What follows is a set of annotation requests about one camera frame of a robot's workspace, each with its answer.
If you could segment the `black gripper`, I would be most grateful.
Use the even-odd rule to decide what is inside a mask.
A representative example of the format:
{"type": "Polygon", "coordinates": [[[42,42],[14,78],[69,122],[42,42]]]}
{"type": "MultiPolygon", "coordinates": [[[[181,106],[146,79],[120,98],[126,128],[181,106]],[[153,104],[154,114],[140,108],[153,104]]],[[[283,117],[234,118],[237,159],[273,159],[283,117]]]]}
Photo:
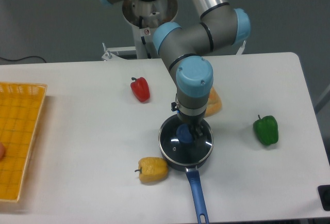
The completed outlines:
{"type": "Polygon", "coordinates": [[[171,111],[176,112],[178,118],[183,123],[192,125],[192,135],[194,140],[204,137],[201,122],[205,116],[205,106],[197,109],[186,108],[179,101],[171,103],[171,111]]]}

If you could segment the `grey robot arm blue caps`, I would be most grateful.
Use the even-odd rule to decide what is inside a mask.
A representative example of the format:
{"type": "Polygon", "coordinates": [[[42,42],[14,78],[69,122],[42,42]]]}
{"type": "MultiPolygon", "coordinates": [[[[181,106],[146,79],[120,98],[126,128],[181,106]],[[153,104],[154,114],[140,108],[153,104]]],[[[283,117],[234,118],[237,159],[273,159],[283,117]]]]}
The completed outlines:
{"type": "Polygon", "coordinates": [[[137,29],[137,55],[160,56],[177,88],[172,109],[192,137],[202,137],[213,70],[204,55],[244,41],[251,32],[248,15],[228,0],[193,0],[200,22],[181,28],[174,19],[176,0],[100,0],[122,2],[127,22],[137,29]]]}

